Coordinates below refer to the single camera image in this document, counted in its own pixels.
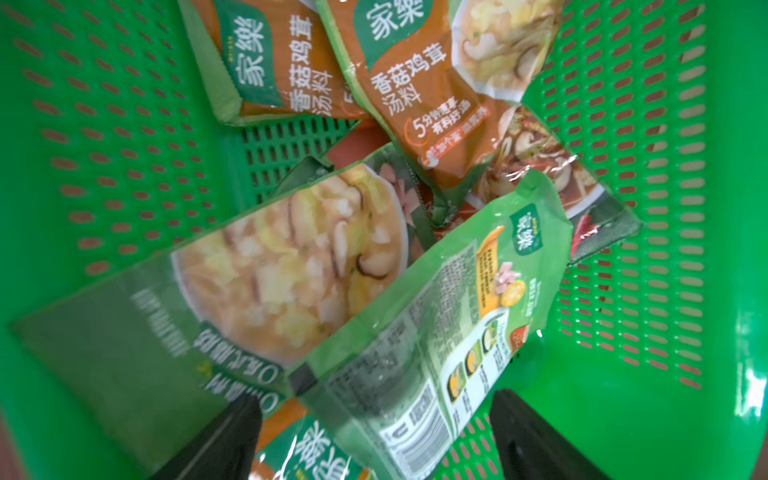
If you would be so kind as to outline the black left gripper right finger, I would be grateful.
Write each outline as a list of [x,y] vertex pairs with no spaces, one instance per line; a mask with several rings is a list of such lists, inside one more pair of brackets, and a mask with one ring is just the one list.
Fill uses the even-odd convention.
[[494,393],[489,419],[506,479],[588,480],[606,477],[510,389]]

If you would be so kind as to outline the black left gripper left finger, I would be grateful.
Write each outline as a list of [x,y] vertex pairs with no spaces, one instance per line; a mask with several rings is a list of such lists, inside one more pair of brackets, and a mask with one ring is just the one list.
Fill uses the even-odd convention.
[[259,400],[241,396],[151,479],[248,479],[261,426]]

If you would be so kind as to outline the green cream soup packet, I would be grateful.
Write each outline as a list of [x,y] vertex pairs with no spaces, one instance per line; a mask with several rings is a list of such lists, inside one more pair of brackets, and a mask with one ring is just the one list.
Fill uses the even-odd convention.
[[278,411],[288,372],[433,241],[385,145],[13,329],[151,475],[239,398]]

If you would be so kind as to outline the green soup packet back side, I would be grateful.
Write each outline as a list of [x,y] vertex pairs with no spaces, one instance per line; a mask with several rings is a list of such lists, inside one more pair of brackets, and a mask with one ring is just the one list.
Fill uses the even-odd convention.
[[290,373],[332,441],[377,479],[425,479],[546,325],[573,227],[529,172],[438,241]]

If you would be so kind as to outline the red mushroom soup packet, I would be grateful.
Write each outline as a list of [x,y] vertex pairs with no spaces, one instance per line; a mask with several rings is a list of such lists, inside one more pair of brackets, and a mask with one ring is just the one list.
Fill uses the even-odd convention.
[[468,197],[479,209],[513,192],[530,170],[545,174],[573,225],[572,265],[638,233],[643,222],[528,108],[519,106],[494,159]]

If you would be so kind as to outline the orange mushroom soup packet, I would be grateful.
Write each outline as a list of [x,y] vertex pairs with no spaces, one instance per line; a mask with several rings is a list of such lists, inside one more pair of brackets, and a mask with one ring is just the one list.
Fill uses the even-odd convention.
[[497,155],[541,71],[553,0],[345,0],[317,9],[355,100],[431,189],[447,224]]

